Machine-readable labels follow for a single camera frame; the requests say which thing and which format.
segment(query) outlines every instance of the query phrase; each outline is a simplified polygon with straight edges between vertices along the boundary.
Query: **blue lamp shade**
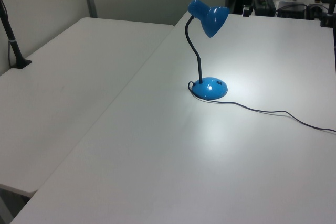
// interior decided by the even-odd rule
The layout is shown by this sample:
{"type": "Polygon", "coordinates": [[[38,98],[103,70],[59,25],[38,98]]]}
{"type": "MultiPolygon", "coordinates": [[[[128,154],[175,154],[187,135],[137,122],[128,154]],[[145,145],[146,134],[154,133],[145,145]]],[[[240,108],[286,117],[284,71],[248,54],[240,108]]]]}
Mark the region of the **blue lamp shade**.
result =
{"type": "Polygon", "coordinates": [[[200,0],[192,0],[188,11],[201,21],[203,30],[209,38],[219,31],[230,13],[227,7],[209,7],[200,0]]]}

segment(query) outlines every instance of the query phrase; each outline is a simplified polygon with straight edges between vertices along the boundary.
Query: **black flexible neck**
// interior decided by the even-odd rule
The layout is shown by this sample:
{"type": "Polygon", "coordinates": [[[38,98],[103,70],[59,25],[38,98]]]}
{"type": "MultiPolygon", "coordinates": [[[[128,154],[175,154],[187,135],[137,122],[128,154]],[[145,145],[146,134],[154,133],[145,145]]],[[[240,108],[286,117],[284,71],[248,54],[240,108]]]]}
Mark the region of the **black flexible neck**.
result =
{"type": "Polygon", "coordinates": [[[185,25],[185,37],[187,38],[187,41],[189,43],[189,45],[191,46],[191,48],[193,49],[194,53],[197,56],[197,64],[198,64],[198,78],[200,80],[200,84],[203,83],[203,79],[202,79],[202,67],[201,67],[201,58],[200,55],[198,54],[198,52],[196,51],[194,45],[191,43],[190,38],[189,38],[189,34],[188,34],[188,27],[190,22],[194,19],[194,16],[191,16],[190,19],[188,20],[187,24],[185,25]]]}

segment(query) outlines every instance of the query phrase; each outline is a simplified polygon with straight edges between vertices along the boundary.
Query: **power cord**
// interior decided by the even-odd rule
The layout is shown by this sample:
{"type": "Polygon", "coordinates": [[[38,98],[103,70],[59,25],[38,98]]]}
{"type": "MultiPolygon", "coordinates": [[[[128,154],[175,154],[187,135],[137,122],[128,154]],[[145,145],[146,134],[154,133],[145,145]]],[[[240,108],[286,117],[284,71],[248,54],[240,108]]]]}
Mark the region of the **power cord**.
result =
{"type": "Polygon", "coordinates": [[[321,4],[310,4],[309,5],[310,8],[315,7],[315,6],[320,6],[320,7],[323,7],[324,9],[328,10],[328,8],[326,8],[324,5],[321,5],[321,4]]]}
{"type": "Polygon", "coordinates": [[[197,98],[198,100],[202,101],[202,102],[207,102],[207,103],[215,103],[215,104],[233,104],[233,105],[237,105],[237,106],[240,106],[244,109],[247,109],[247,110],[251,110],[251,111],[254,111],[254,112],[259,112],[259,113],[267,113],[267,114],[274,114],[274,113],[286,113],[288,114],[289,116],[291,116],[293,119],[295,119],[296,121],[298,121],[299,123],[307,126],[307,127],[310,127],[310,128],[313,128],[313,129],[316,129],[316,130],[320,130],[320,131],[332,131],[332,132],[335,132],[336,133],[336,130],[333,130],[333,129],[326,129],[326,128],[319,128],[319,127],[315,127],[313,125],[310,125],[310,124],[307,124],[307,123],[304,123],[303,121],[297,119],[295,116],[293,116],[292,114],[290,114],[289,112],[285,111],[285,110],[278,110],[278,111],[266,111],[266,110],[256,110],[256,109],[251,109],[247,106],[244,106],[242,104],[239,104],[237,102],[221,102],[221,101],[209,101],[209,100],[205,100],[205,99],[202,99],[202,98],[199,98],[197,97],[192,89],[190,88],[190,84],[194,84],[194,82],[190,81],[188,83],[188,89],[190,91],[190,93],[193,95],[193,97],[197,98]]]}
{"type": "Polygon", "coordinates": [[[287,9],[287,8],[289,8],[289,7],[293,7],[293,6],[305,6],[305,7],[306,7],[306,10],[307,10],[307,8],[308,8],[308,5],[305,5],[305,4],[292,4],[292,5],[286,5],[286,6],[283,6],[283,7],[279,8],[279,9],[277,9],[277,10],[275,11],[275,13],[278,15],[278,11],[283,10],[283,9],[287,9]]]}

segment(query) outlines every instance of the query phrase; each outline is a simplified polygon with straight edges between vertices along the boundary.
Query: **round lamp base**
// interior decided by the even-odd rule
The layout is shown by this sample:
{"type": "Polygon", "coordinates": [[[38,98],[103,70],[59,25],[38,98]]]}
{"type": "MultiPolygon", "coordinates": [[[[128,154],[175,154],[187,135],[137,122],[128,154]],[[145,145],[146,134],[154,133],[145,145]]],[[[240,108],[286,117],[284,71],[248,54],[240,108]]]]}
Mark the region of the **round lamp base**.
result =
{"type": "Polygon", "coordinates": [[[195,96],[204,100],[216,100],[226,95],[227,85],[217,78],[203,78],[203,83],[195,81],[191,88],[195,96]]]}

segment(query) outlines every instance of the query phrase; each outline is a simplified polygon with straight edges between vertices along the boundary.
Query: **desk lamp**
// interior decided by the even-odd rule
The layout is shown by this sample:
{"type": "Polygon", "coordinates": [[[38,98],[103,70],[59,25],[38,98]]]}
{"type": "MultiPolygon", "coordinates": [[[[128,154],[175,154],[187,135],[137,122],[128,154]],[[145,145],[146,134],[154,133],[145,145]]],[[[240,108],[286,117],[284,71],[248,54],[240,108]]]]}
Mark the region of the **desk lamp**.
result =
{"type": "Polygon", "coordinates": [[[25,66],[29,65],[32,61],[26,60],[25,58],[23,58],[21,54],[19,45],[17,44],[16,38],[14,36],[13,30],[10,27],[11,25],[8,20],[8,14],[7,14],[5,4],[2,0],[0,0],[0,19],[7,33],[8,42],[12,46],[13,52],[16,57],[16,64],[13,66],[13,68],[23,69],[25,66]]]}
{"type": "Polygon", "coordinates": [[[185,37],[194,53],[197,56],[198,64],[198,77],[199,80],[195,81],[192,86],[192,92],[195,96],[204,100],[219,99],[227,93],[227,85],[224,81],[214,77],[202,78],[201,58],[195,47],[190,41],[188,35],[188,27],[190,22],[197,18],[201,21],[205,34],[211,38],[224,24],[227,16],[229,15],[229,9],[226,7],[209,7],[200,0],[192,0],[188,6],[188,11],[191,14],[190,19],[185,25],[185,37]]]}

